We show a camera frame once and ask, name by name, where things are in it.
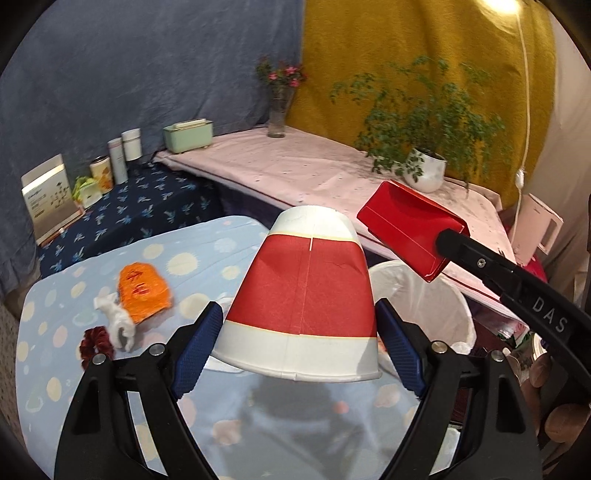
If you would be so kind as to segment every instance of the trash can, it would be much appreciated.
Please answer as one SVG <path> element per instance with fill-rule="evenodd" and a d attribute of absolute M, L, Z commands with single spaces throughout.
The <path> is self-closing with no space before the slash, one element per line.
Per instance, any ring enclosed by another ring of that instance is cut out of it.
<path fill-rule="evenodd" d="M 461 292 L 445 277 L 425 282 L 404 262 L 393 260 L 369 269 L 374 302 L 386 298 L 402 320 L 416 323 L 430 340 L 442 340 L 457 353 L 467 355 L 476 342 L 470 309 Z M 396 375 L 380 342 L 380 366 Z"/>

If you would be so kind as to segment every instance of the screw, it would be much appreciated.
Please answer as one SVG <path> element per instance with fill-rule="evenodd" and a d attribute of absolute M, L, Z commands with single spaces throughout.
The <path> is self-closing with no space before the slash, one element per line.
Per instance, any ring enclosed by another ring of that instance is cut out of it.
<path fill-rule="evenodd" d="M 95 365 L 104 364 L 107 357 L 104 353 L 97 353 L 94 357 L 92 357 L 92 363 Z"/>
<path fill-rule="evenodd" d="M 162 343 L 155 343 L 150 347 L 150 355 L 159 356 L 164 353 L 164 345 Z"/>
<path fill-rule="evenodd" d="M 435 353 L 445 353 L 447 352 L 447 345 L 445 344 L 445 342 L 437 340 L 431 344 L 431 349 Z"/>
<path fill-rule="evenodd" d="M 502 362 L 505 359 L 505 355 L 503 355 L 503 352 L 500 352 L 498 350 L 493 350 L 491 352 L 491 358 L 495 361 L 495 362 Z"/>

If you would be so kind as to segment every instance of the mustard yellow fabric backdrop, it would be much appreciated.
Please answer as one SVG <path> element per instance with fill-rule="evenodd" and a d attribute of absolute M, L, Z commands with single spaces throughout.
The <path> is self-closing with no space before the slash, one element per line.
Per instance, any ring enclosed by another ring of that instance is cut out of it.
<path fill-rule="evenodd" d="M 525 69 L 515 14 L 489 6 L 510 0 L 308 0 L 303 64 L 310 78 L 296 96 L 287 123 L 303 131 L 353 145 L 369 105 L 342 97 L 333 105 L 334 82 L 356 73 L 379 72 L 388 61 L 408 64 L 420 55 L 444 58 L 448 78 L 462 84 L 459 63 L 493 75 L 479 110 L 498 113 L 513 147 L 510 166 L 494 159 L 488 179 L 479 183 L 517 200 L 514 176 L 523 157 L 526 132 Z M 531 136 L 526 175 L 533 172 L 544 145 L 554 99 L 556 56 L 547 10 L 520 1 L 531 86 Z"/>

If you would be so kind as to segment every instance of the dark red scrunchie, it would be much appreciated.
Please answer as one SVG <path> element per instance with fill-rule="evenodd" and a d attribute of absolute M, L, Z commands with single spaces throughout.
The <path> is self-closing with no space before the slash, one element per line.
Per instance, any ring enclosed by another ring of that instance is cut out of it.
<path fill-rule="evenodd" d="M 80 343 L 80 357 L 82 357 L 84 370 L 97 353 L 104 353 L 111 360 L 115 356 L 115 350 L 109 340 L 109 333 L 103 326 L 90 328 L 84 332 L 84 338 Z"/>

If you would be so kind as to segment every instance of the orange plastic bag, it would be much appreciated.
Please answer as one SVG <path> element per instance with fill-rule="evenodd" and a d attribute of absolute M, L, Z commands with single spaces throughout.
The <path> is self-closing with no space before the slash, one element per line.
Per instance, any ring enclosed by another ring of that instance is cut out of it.
<path fill-rule="evenodd" d="M 134 323 L 171 307 L 170 297 L 168 285 L 150 264 L 132 263 L 119 273 L 119 300 Z"/>

